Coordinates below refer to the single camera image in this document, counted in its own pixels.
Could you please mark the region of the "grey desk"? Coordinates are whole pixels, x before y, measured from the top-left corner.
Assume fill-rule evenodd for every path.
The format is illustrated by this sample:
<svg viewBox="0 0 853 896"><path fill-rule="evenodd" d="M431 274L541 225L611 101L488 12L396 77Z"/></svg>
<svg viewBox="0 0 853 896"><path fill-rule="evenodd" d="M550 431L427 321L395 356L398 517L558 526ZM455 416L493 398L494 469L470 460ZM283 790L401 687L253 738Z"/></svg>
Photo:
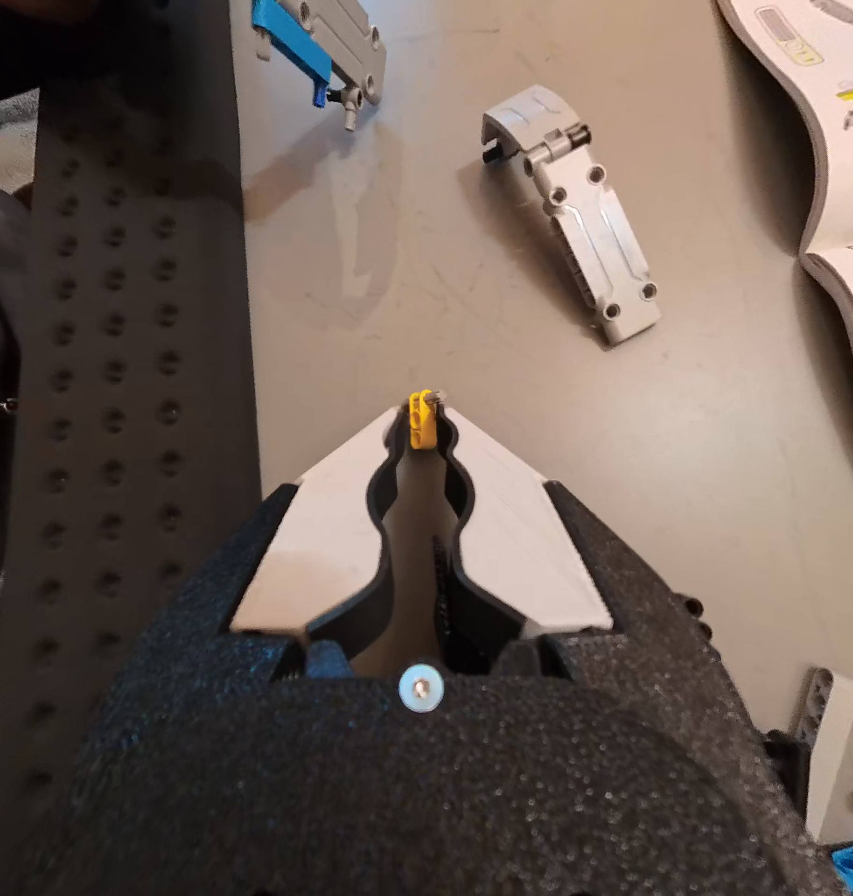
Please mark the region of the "grey desk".
<svg viewBox="0 0 853 896"><path fill-rule="evenodd" d="M256 58L249 6L257 504L437 386L701 600L758 728L788 725L812 666L853 680L853 356L798 261L810 139L716 3L364 2L388 65L354 135ZM587 119L660 290L616 348L522 170L479 159L483 110L534 83ZM844 793L853 729L840 771Z"/></svg>

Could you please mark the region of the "white instruction booklet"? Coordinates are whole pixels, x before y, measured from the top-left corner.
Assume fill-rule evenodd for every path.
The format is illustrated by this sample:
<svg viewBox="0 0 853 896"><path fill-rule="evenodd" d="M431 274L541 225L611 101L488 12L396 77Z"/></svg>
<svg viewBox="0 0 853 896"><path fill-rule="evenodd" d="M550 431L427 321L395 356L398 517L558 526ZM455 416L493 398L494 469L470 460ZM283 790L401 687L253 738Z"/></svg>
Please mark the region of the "white instruction booklet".
<svg viewBox="0 0 853 896"><path fill-rule="evenodd" d="M728 26L795 103L813 200L798 250L831 297L853 356L853 1L718 1Z"/></svg>

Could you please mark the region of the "black perforated chair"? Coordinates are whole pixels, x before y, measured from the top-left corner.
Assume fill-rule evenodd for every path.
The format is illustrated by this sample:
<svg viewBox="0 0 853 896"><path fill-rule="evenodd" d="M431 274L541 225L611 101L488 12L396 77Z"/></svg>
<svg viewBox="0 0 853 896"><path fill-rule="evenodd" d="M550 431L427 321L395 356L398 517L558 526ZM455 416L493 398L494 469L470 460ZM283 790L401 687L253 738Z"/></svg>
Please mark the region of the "black perforated chair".
<svg viewBox="0 0 853 896"><path fill-rule="evenodd" d="M139 633L257 505L231 2L0 12L38 81L0 593L0 873Z"/></svg>

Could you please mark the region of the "blue toy beam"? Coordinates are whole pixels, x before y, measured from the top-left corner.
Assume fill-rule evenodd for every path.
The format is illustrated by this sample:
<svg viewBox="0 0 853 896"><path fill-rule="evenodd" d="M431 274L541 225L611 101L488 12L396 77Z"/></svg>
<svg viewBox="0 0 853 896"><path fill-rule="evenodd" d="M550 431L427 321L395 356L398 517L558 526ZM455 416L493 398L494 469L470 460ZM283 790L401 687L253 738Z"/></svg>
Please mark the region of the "blue toy beam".
<svg viewBox="0 0 853 896"><path fill-rule="evenodd" d="M255 53L269 61L271 51L280 52L313 84L313 105L325 108L331 81L331 57L311 38L276 1L253 1L251 24Z"/></svg>

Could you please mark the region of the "yellow toy connector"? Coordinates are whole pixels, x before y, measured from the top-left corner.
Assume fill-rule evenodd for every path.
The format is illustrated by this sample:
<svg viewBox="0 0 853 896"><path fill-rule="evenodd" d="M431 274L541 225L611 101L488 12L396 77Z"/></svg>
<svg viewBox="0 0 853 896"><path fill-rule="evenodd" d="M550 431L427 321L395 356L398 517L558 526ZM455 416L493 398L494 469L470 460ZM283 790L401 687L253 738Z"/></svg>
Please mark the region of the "yellow toy connector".
<svg viewBox="0 0 853 896"><path fill-rule="evenodd" d="M414 451L433 451L438 442L437 409L443 404L442 390L423 389L409 396L410 447Z"/></svg>

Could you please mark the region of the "grey toy panel assembly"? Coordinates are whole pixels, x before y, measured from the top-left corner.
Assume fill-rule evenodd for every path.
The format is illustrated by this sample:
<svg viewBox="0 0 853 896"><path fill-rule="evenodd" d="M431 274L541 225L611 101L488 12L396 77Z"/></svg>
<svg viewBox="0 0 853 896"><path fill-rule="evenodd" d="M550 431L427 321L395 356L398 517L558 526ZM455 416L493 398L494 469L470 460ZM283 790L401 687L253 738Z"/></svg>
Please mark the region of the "grey toy panel assembly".
<svg viewBox="0 0 853 896"><path fill-rule="evenodd" d="M358 1L276 2L331 57L329 89L356 84L364 91L364 104L378 106L383 96L386 48L364 7Z"/></svg>
<svg viewBox="0 0 853 896"><path fill-rule="evenodd" d="M608 171L592 155L589 125L534 84L481 119L485 164L520 157L593 321L611 346L661 318L658 288Z"/></svg>

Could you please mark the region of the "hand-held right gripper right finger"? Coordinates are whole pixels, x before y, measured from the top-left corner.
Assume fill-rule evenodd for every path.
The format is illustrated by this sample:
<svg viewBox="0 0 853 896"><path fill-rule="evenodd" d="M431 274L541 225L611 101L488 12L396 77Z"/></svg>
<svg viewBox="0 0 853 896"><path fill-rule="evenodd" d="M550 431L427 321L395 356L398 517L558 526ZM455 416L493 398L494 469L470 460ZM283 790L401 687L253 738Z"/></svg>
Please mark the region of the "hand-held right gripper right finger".
<svg viewBox="0 0 853 896"><path fill-rule="evenodd" d="M436 412L453 633L492 662L520 640L612 633L614 616L553 499L556 483L455 409Z"/></svg>

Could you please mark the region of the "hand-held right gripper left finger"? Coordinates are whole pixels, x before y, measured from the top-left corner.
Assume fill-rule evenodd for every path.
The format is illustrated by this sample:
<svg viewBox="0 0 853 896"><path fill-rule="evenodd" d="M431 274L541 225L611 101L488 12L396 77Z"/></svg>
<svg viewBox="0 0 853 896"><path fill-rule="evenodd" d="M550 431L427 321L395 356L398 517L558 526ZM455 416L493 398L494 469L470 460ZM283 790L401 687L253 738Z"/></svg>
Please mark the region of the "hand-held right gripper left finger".
<svg viewBox="0 0 853 896"><path fill-rule="evenodd" d="M298 478L232 633L330 641L348 659L381 637L394 601L385 516L398 497L406 420L390 407Z"/></svg>

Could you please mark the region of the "pile of toy building pieces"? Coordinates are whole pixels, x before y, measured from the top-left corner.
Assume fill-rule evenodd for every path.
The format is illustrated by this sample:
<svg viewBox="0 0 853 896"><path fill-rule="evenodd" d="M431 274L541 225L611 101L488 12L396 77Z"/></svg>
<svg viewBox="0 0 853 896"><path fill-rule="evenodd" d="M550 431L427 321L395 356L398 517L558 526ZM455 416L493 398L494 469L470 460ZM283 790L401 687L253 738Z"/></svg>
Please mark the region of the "pile of toy building pieces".
<svg viewBox="0 0 853 896"><path fill-rule="evenodd" d="M853 729L853 681L826 666L808 671L792 727L771 729L762 745L805 832L829 857L839 878L853 894L853 837L827 833L830 812L853 812L853 788L839 788L841 767Z"/></svg>

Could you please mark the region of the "grey toy connector with pin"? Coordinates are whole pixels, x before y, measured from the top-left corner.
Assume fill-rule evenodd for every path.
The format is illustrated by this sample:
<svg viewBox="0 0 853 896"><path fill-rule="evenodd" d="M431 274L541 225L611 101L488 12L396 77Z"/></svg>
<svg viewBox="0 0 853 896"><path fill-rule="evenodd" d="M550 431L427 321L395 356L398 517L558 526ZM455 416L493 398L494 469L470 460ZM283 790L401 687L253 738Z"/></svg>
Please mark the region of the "grey toy connector with pin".
<svg viewBox="0 0 853 896"><path fill-rule="evenodd" d="M356 84L347 85L341 89L328 89L327 101L343 106L345 131L354 133L357 128L357 116L364 104L364 91Z"/></svg>

